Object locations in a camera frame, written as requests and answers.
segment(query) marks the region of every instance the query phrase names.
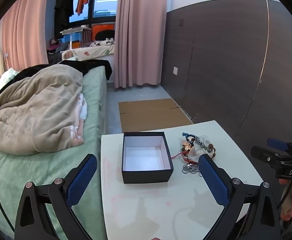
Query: pink curtain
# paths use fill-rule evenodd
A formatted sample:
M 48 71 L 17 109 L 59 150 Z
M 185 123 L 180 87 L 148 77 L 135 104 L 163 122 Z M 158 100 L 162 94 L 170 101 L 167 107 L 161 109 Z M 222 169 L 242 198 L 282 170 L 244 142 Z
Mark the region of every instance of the pink curtain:
M 2 50 L 7 68 L 23 70 L 48 64 L 45 41 L 46 0 L 17 0 L 3 17 Z
M 115 88 L 160 83 L 167 0 L 118 0 Z

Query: tiled floor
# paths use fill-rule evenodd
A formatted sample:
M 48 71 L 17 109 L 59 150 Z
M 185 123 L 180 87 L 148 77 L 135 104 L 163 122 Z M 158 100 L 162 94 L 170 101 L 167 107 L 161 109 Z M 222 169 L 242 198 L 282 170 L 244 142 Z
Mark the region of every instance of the tiled floor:
M 119 102 L 163 98 L 170 98 L 170 96 L 161 86 L 144 85 L 125 89 L 108 89 L 106 106 L 107 133 L 122 132 L 118 108 Z

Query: screw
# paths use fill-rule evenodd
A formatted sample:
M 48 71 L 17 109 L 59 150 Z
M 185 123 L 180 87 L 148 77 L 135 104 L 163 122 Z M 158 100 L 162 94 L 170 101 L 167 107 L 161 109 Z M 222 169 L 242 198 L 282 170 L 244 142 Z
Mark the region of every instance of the screw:
M 233 182 L 234 184 L 236 184 L 236 185 L 241 184 L 241 180 L 238 179 L 238 178 L 234 178 L 234 179 L 232 180 L 232 182 Z
M 63 182 L 63 179 L 62 178 L 57 178 L 57 179 L 55 179 L 55 184 L 60 184 L 60 183 L 62 183 Z
M 25 187 L 26 187 L 26 188 L 30 188 L 32 185 L 33 185 L 32 182 L 27 182 L 26 185 L 25 185 Z
M 263 182 L 263 187 L 265 187 L 265 188 L 269 188 L 269 184 L 267 183 L 267 182 Z

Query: white table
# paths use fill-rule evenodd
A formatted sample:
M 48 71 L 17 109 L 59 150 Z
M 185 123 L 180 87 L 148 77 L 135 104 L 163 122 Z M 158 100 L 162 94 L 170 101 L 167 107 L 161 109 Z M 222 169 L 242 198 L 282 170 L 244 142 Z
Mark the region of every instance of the white table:
M 164 131 L 171 156 L 179 153 L 182 132 L 207 135 L 216 148 L 214 158 L 231 178 L 260 185 L 262 179 L 239 147 L 215 121 Z M 173 159 L 174 172 L 167 183 L 124 184 L 121 174 L 123 134 L 102 136 L 102 200 L 108 240 L 203 239 L 219 217 L 222 206 L 204 179 L 182 173 L 182 158 Z M 246 214 L 248 204 L 241 212 Z

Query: open box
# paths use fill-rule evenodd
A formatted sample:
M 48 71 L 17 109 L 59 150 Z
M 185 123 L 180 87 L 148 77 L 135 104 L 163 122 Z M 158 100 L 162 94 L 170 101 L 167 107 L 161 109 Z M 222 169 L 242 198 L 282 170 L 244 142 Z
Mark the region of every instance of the open box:
M 124 133 L 124 183 L 168 182 L 173 170 L 164 132 Z

